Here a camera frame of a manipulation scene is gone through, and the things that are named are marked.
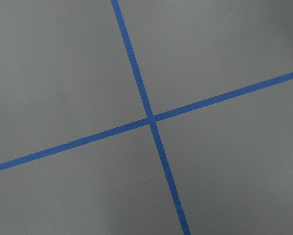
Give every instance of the blue stripe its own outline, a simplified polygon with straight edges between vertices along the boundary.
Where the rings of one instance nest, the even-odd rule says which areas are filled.
[[[103,132],[100,132],[100,133],[97,133],[97,134],[94,134],[91,136],[87,136],[87,137],[84,137],[84,138],[81,138],[81,139],[78,139],[78,140],[75,140],[75,141],[72,141],[72,142],[69,142],[66,144],[58,145],[56,147],[49,148],[49,149],[46,149],[46,150],[43,150],[43,151],[40,151],[37,153],[29,154],[24,157],[17,158],[17,159],[0,164],[0,171],[17,166],[17,165],[28,163],[30,161],[37,160],[39,158],[44,158],[49,155],[53,155],[55,153],[59,153],[59,152],[63,152],[63,151],[66,151],[66,150],[69,150],[72,148],[76,148],[76,147],[79,147],[79,146],[82,146],[82,145],[85,145],[85,144],[88,144],[88,143],[91,143],[94,141],[98,141],[98,140],[101,140],[101,139],[109,137],[109,136],[114,136],[119,133],[129,131],[129,130],[132,130],[132,129],[135,129],[135,128],[138,128],[141,126],[146,126],[146,125],[148,125],[148,120],[145,118],[145,119],[135,121],[135,122],[123,125],[123,126],[119,126],[119,127],[107,130],[107,131],[103,131]]]
[[[138,90],[139,90],[139,93],[141,96],[141,100],[142,100],[142,103],[143,103],[143,106],[144,106],[144,109],[146,112],[146,116],[149,121],[149,125],[150,125],[151,131],[153,134],[153,138],[155,141],[155,145],[156,145],[158,154],[160,156],[160,160],[161,160],[161,163],[163,166],[165,177],[166,177],[167,183],[168,183],[170,191],[171,191],[171,196],[172,196],[173,202],[175,204],[175,208],[176,208],[177,215],[178,215],[178,218],[179,218],[179,221],[181,224],[182,231],[183,231],[184,235],[190,235],[190,230],[189,230],[189,226],[188,226],[188,223],[186,220],[186,216],[185,216],[184,210],[182,208],[181,202],[178,197],[176,184],[175,184],[175,181],[172,176],[170,165],[167,161],[167,157],[166,157],[166,153],[165,153],[163,143],[162,143],[162,140],[160,137],[160,133],[157,129],[157,125],[156,125],[156,122],[154,119],[151,105],[150,105],[149,99],[147,97],[147,91],[146,91],[145,86],[143,84],[143,80],[141,77],[139,66],[138,66],[132,45],[131,45],[131,41],[129,38],[128,31],[126,29],[125,22],[122,17],[122,12],[121,12],[120,6],[119,6],[117,0],[111,0],[111,2],[113,5],[113,8],[114,8],[114,12],[115,12],[115,16],[116,16],[116,19],[117,19],[117,22],[119,25],[119,29],[122,34],[122,39],[123,39],[123,42],[124,42],[124,45],[125,45],[125,48],[126,48],[126,51],[128,54],[131,68],[132,68],[134,77],[136,79],[136,83],[137,83]]]
[[[272,79],[269,79],[269,80],[266,80],[263,82],[259,82],[259,83],[256,83],[256,84],[253,84],[253,85],[250,85],[247,87],[243,87],[243,88],[231,91],[231,92],[220,94],[220,95],[208,98],[208,99],[204,99],[204,100],[198,101],[193,104],[188,104],[186,106],[182,106],[180,108],[173,109],[173,110],[161,113],[161,114],[157,114],[154,116],[154,118],[155,118],[155,121],[161,121],[161,120],[171,118],[176,115],[184,114],[184,113],[190,112],[192,110],[200,109],[200,108],[203,108],[203,107],[206,107],[206,106],[209,106],[212,104],[216,104],[216,103],[228,100],[228,99],[232,99],[232,98],[244,95],[244,94],[248,94],[248,93],[263,89],[263,88],[271,87],[271,86],[277,85],[279,83],[287,82],[292,79],[293,79],[293,72],[279,76],[279,77],[275,77],[275,78],[272,78]]]

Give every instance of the blue tape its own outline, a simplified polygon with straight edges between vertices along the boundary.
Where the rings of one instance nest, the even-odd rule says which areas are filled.
[[[125,48],[126,48],[126,51],[128,54],[131,68],[132,68],[134,77],[136,79],[136,83],[137,83],[140,97],[141,97],[141,100],[142,100],[142,103],[143,103],[143,106],[144,106],[144,109],[146,112],[146,116],[149,121],[149,125],[150,125],[151,131],[153,134],[153,138],[155,141],[155,145],[156,145],[158,154],[160,156],[160,160],[161,160],[161,163],[163,166],[165,177],[166,177],[167,183],[168,183],[170,191],[171,191],[171,196],[172,196],[173,202],[175,204],[175,208],[176,208],[177,215],[178,215],[178,218],[179,218],[179,221],[181,224],[182,231],[183,231],[184,235],[190,235],[191,233],[189,230],[187,219],[186,219],[184,210],[182,208],[181,202],[178,197],[176,184],[175,184],[175,181],[172,176],[170,165],[167,161],[167,157],[166,157],[166,153],[165,153],[163,143],[162,143],[162,140],[160,137],[160,133],[157,129],[157,125],[156,125],[155,118],[154,118],[154,115],[153,115],[153,112],[151,109],[151,105],[150,105],[149,99],[147,97],[147,91],[146,91],[145,86],[143,84],[143,80],[141,77],[141,73],[139,70],[137,59],[134,54],[134,50],[132,48],[132,44],[131,44],[131,41],[129,38],[128,31],[126,29],[124,19],[122,17],[121,8],[119,6],[118,0],[111,0],[111,2],[113,5],[113,8],[114,8],[114,12],[115,12],[115,16],[116,16],[116,19],[117,19],[117,22],[119,25],[119,29],[122,34],[122,39],[123,39],[123,42],[124,42],[124,45],[125,45]]]
[[[0,171],[17,166],[17,165],[28,163],[30,161],[34,161],[34,160],[37,160],[40,158],[44,158],[49,155],[53,155],[55,153],[59,153],[59,152],[63,152],[63,151],[66,151],[66,150],[69,150],[72,148],[76,148],[76,147],[79,147],[79,146],[82,146],[82,145],[85,145],[85,144],[88,144],[88,143],[91,143],[94,141],[98,141],[98,140],[101,140],[106,137],[114,136],[114,135],[120,134],[125,131],[129,131],[129,130],[133,130],[138,127],[146,126],[146,125],[148,125],[148,120],[145,118],[145,119],[135,121],[135,122],[123,125],[123,126],[119,126],[119,127],[107,130],[107,131],[103,131],[103,132],[100,132],[100,133],[97,133],[97,134],[94,134],[91,136],[87,136],[87,137],[84,137],[84,138],[81,138],[81,139],[78,139],[78,140],[75,140],[75,141],[72,141],[72,142],[69,142],[66,144],[58,145],[53,148],[42,150],[37,153],[29,154],[24,157],[17,158],[17,159],[0,164]]]
[[[290,80],[293,80],[293,72],[287,73],[285,75],[275,77],[275,78],[272,78],[269,80],[265,80],[263,82],[259,82],[259,83],[256,83],[256,84],[253,84],[253,85],[250,85],[247,87],[243,87],[243,88],[231,91],[231,92],[220,94],[220,95],[208,98],[208,99],[204,99],[204,100],[198,101],[196,103],[188,104],[188,105],[182,106],[180,108],[176,108],[176,109],[173,109],[173,110],[161,113],[161,114],[157,114],[154,116],[154,118],[155,118],[155,121],[161,121],[161,120],[164,120],[167,118],[171,118],[173,116],[184,114],[184,113],[196,110],[196,109],[200,109],[200,108],[212,105],[212,104],[216,104],[216,103],[228,100],[228,99],[232,99],[232,98],[244,95],[244,94],[255,92],[257,90],[271,87],[271,86],[277,85],[279,83],[287,82]]]

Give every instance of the gray floor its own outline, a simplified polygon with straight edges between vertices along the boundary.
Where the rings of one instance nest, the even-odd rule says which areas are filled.
[[[293,71],[293,1],[120,0],[155,114]],[[0,0],[0,163],[145,118],[109,0]],[[158,122],[193,235],[293,235],[293,81]],[[148,126],[0,171],[0,235],[181,235]]]

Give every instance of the blue line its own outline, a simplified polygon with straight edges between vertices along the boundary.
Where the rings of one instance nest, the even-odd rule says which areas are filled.
[[[148,120],[145,118],[145,119],[135,121],[135,122],[123,125],[123,126],[119,126],[119,127],[107,130],[107,131],[103,131],[103,132],[100,132],[100,133],[97,133],[97,134],[94,134],[91,136],[87,136],[87,137],[84,137],[84,138],[81,138],[81,139],[78,139],[78,140],[75,140],[75,141],[72,141],[72,142],[69,142],[66,144],[58,145],[53,148],[42,150],[37,153],[29,154],[24,157],[17,158],[17,159],[0,164],[0,171],[17,166],[17,165],[28,163],[30,161],[37,160],[39,158],[44,158],[49,155],[53,155],[55,153],[59,153],[59,152],[63,152],[63,151],[66,151],[66,150],[69,150],[72,148],[76,148],[76,147],[79,147],[79,146],[82,146],[82,145],[85,145],[85,144],[88,144],[88,143],[91,143],[94,141],[98,141],[98,140],[101,140],[101,139],[109,137],[109,136],[114,136],[114,135],[117,135],[117,134],[125,132],[125,131],[129,131],[129,130],[133,130],[138,127],[146,126],[146,125],[148,125]]]
[[[160,156],[160,160],[161,160],[161,163],[163,166],[165,177],[166,177],[167,183],[168,183],[170,191],[171,191],[171,196],[172,196],[173,202],[175,204],[175,208],[176,208],[177,215],[178,215],[178,218],[179,218],[179,221],[181,224],[182,231],[183,231],[184,235],[190,235],[191,233],[189,230],[187,219],[186,219],[184,210],[182,208],[180,199],[178,197],[177,187],[176,187],[175,181],[172,176],[170,165],[167,161],[167,157],[166,157],[166,153],[165,153],[163,143],[162,143],[162,140],[160,137],[160,133],[157,129],[157,125],[156,125],[155,118],[154,118],[154,115],[153,115],[153,112],[151,109],[151,105],[150,105],[149,99],[147,97],[147,91],[146,91],[145,86],[143,84],[143,80],[142,80],[139,66],[138,66],[138,63],[136,60],[136,56],[134,54],[134,51],[133,51],[133,48],[131,45],[131,41],[129,38],[129,34],[126,29],[124,19],[122,17],[121,8],[119,6],[118,0],[111,0],[111,3],[113,5],[115,16],[116,16],[116,19],[117,19],[117,22],[119,25],[119,29],[122,34],[122,39],[123,39],[123,42],[124,42],[124,45],[125,45],[125,48],[126,48],[126,51],[128,54],[131,68],[132,68],[134,77],[136,79],[136,83],[138,86],[140,97],[141,97],[141,100],[142,100],[142,103],[143,103],[143,106],[144,106],[144,109],[146,112],[147,119],[149,121],[149,125],[150,125],[151,131],[153,134],[153,138],[155,141],[155,145],[156,145],[158,154]]]
[[[287,82],[290,80],[293,80],[293,72],[279,76],[279,77],[275,77],[275,78],[272,78],[269,80],[265,80],[263,82],[259,82],[259,83],[256,83],[256,84],[253,84],[253,85],[250,85],[247,87],[243,87],[243,88],[231,91],[231,92],[220,94],[220,95],[208,98],[208,99],[204,99],[204,100],[198,101],[196,103],[188,104],[186,106],[182,106],[180,108],[173,109],[173,110],[161,113],[161,114],[157,114],[154,116],[154,118],[155,118],[155,121],[161,121],[161,120],[171,118],[176,115],[184,114],[184,113],[190,112],[192,110],[200,109],[200,108],[212,105],[212,104],[216,104],[216,103],[228,100],[228,99],[232,99],[232,98],[235,98],[235,97],[247,94],[247,93],[251,93],[251,92],[263,89],[263,88],[271,87],[271,86],[277,85],[279,83]]]

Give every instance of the painted line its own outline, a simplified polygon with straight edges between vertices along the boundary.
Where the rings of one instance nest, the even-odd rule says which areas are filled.
[[[177,212],[177,215],[178,215],[178,218],[180,221],[182,231],[183,231],[184,235],[190,235],[191,233],[189,230],[188,222],[187,222],[184,210],[182,208],[180,199],[178,197],[177,187],[176,187],[174,178],[172,176],[170,165],[167,161],[167,157],[166,157],[166,153],[165,153],[163,143],[162,143],[162,140],[160,137],[160,133],[157,129],[157,125],[156,125],[155,118],[154,118],[154,115],[152,112],[152,108],[151,108],[149,99],[147,97],[147,91],[146,91],[145,86],[143,84],[143,80],[141,77],[141,73],[140,73],[138,63],[137,63],[137,59],[134,54],[134,50],[132,48],[132,44],[131,44],[131,41],[129,38],[128,31],[126,29],[124,19],[122,17],[121,8],[119,6],[118,0],[111,0],[111,3],[114,8],[114,12],[115,12],[115,16],[116,16],[116,19],[117,19],[117,22],[119,25],[119,29],[122,34],[123,43],[125,45],[125,48],[126,48],[126,51],[128,54],[128,58],[129,58],[129,61],[131,64],[131,68],[132,68],[134,77],[136,79],[136,83],[138,86],[140,97],[141,97],[141,100],[142,100],[142,103],[143,103],[143,106],[144,106],[144,109],[146,112],[147,119],[149,121],[149,125],[150,125],[151,131],[152,131],[152,135],[153,135],[153,138],[155,141],[155,145],[156,145],[161,163],[162,163],[165,177],[166,177],[167,183],[168,183],[170,191],[171,191],[171,196],[172,196],[173,202],[175,204],[176,212]]]
[[[253,85],[250,85],[247,87],[243,87],[243,88],[231,91],[231,92],[220,94],[220,95],[208,98],[208,99],[204,99],[204,100],[198,101],[196,103],[188,104],[186,106],[182,106],[180,108],[176,108],[176,109],[173,109],[173,110],[161,113],[161,114],[157,114],[154,116],[154,118],[155,118],[155,121],[161,121],[161,120],[164,120],[167,118],[171,118],[173,116],[184,114],[184,113],[190,112],[192,110],[200,109],[200,108],[212,105],[212,104],[216,104],[216,103],[228,100],[228,99],[232,99],[232,98],[244,95],[244,94],[255,92],[260,89],[271,87],[271,86],[274,86],[274,85],[277,85],[277,84],[280,84],[283,82],[287,82],[290,80],[293,80],[293,72],[279,76],[279,77],[275,77],[275,78],[272,78],[269,80],[265,80],[263,82],[259,82],[259,83],[256,83],[256,84],[253,84]]]
[[[53,155],[55,153],[60,153],[60,152],[63,152],[63,151],[66,151],[66,150],[69,150],[72,148],[76,148],[76,147],[79,147],[79,146],[82,146],[82,145],[85,145],[85,144],[88,144],[88,143],[91,143],[94,141],[98,141],[98,140],[104,139],[106,137],[114,136],[114,135],[120,134],[122,132],[130,131],[130,130],[133,130],[138,127],[146,126],[146,125],[148,125],[148,120],[145,118],[145,119],[135,121],[135,122],[123,125],[123,126],[119,126],[119,127],[107,130],[107,131],[103,131],[103,132],[100,132],[100,133],[97,133],[97,134],[94,134],[91,136],[87,136],[87,137],[84,137],[84,138],[81,138],[81,139],[78,139],[78,140],[75,140],[75,141],[72,141],[69,143],[65,143],[65,144],[58,145],[58,146],[55,146],[55,147],[52,147],[52,148],[49,148],[46,150],[42,150],[37,153],[29,154],[24,157],[17,158],[17,159],[0,164],[0,171],[17,166],[17,165],[28,163],[28,162],[31,162],[31,161],[34,161],[34,160],[37,160],[40,158],[44,158],[44,157]]]

